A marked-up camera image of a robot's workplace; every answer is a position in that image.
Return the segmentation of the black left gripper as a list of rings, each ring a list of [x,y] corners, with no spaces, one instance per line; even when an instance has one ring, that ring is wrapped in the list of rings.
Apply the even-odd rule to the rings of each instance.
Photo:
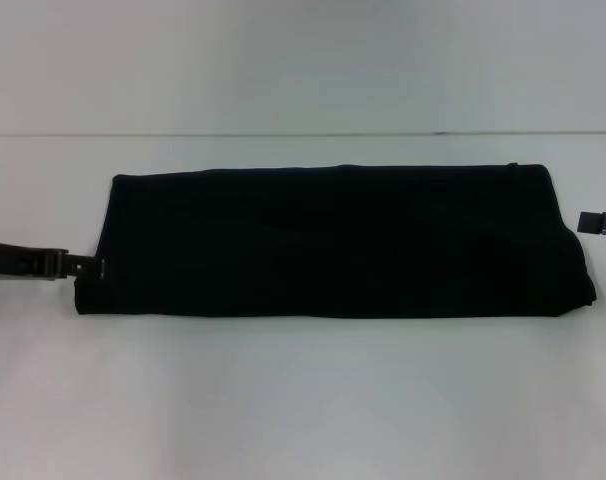
[[[63,249],[29,248],[0,243],[0,279],[57,280],[106,278],[106,262],[96,256],[71,255]]]

